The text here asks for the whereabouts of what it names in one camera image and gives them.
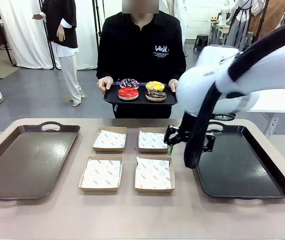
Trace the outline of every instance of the empty tray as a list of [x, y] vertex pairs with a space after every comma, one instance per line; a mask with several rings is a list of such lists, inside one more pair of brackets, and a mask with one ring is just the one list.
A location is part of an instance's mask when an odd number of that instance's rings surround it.
[[197, 172], [206, 194], [217, 198], [285, 199], [285, 177], [245, 126], [220, 125], [212, 152]]
[[136, 105], [164, 105], [172, 106], [177, 103], [176, 94], [172, 92], [170, 87], [165, 84], [164, 92], [167, 94], [165, 101], [154, 102], [146, 98], [146, 83], [139, 83], [139, 96], [135, 100], [125, 101], [118, 97], [118, 91], [121, 88], [119, 82], [115, 82], [103, 96], [103, 99], [110, 104], [136, 104]]
[[[45, 125], [59, 130], [43, 130]], [[18, 126], [0, 144], [0, 200], [41, 199], [53, 189], [80, 126]]]

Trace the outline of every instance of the hand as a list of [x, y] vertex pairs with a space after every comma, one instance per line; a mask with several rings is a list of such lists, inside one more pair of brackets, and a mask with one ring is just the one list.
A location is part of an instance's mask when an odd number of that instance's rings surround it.
[[176, 89], [178, 87], [178, 80], [177, 79], [172, 79], [169, 81], [168, 86], [170, 87], [171, 91], [173, 93], [176, 92]]
[[59, 38], [59, 42], [65, 41], [65, 30], [62, 25], [59, 25], [58, 30], [57, 30], [57, 38]]
[[98, 88], [102, 91], [102, 93], [105, 93], [106, 90], [111, 89], [111, 86], [113, 85], [114, 80], [110, 76], [103, 77], [98, 80], [97, 85]]
[[32, 19], [35, 19], [35, 20], [42, 20], [43, 19], [43, 16], [40, 15], [40, 14], [35, 14], [32, 16]]

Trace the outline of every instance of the purple sprinkled donut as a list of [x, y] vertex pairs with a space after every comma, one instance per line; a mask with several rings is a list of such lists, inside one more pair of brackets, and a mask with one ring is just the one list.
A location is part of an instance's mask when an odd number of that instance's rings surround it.
[[139, 82], [137, 82], [135, 79], [130, 79], [130, 78], [122, 80], [119, 85], [121, 88], [133, 88], [133, 89], [139, 88]]

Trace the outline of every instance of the yellow frosted donut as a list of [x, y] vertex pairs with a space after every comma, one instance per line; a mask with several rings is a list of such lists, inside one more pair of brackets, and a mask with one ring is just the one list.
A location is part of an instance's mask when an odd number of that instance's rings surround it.
[[165, 85], [162, 84], [159, 81], [150, 81], [146, 84], [147, 90], [157, 90], [157, 91], [163, 91], [165, 89]]

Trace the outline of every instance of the cardboard box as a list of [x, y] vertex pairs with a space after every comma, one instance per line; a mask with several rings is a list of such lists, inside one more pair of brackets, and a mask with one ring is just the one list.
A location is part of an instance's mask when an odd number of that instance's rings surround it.
[[156, 133], [156, 134], [165, 134], [167, 131], [167, 127], [141, 127], [139, 128], [138, 134], [138, 149], [141, 153], [158, 153], [158, 154], [167, 154], [168, 148], [140, 148], [139, 139], [141, 131], [143, 133]]
[[174, 166], [173, 166], [173, 160], [171, 157], [167, 156], [138, 156], [141, 159], [152, 159], [152, 160], [163, 160], [163, 161], [169, 161], [169, 174], [170, 174], [170, 184], [171, 188], [169, 189], [143, 189], [138, 188], [136, 186], [136, 170], [138, 166], [138, 162], [136, 159], [136, 169], [135, 169], [135, 180], [134, 180], [134, 188], [139, 193], [172, 193], [175, 190], [175, 174], [174, 174]]
[[99, 148], [99, 147], [94, 147], [94, 144], [101, 133], [102, 130], [113, 132], [113, 133], [118, 133], [118, 134], [126, 134], [127, 138], [127, 127], [117, 127], [117, 126], [107, 126], [107, 127], [99, 127], [96, 133], [96, 136], [94, 138], [94, 141], [92, 143], [92, 148], [95, 152], [101, 153], [122, 153], [125, 149], [126, 146], [126, 141], [125, 141], [125, 146], [122, 148]]
[[[84, 180], [84, 174], [85, 174], [85, 171], [87, 168], [87, 163], [88, 163], [89, 159], [120, 161], [118, 187], [113, 187], [113, 188], [86, 188], [86, 187], [82, 187], [83, 180]], [[119, 189], [119, 186], [121, 184], [122, 170], [123, 170], [123, 157], [122, 156], [90, 156], [88, 158], [88, 161], [86, 162], [86, 165], [82, 171], [78, 187], [81, 190], [83, 190], [84, 192], [117, 192]]]

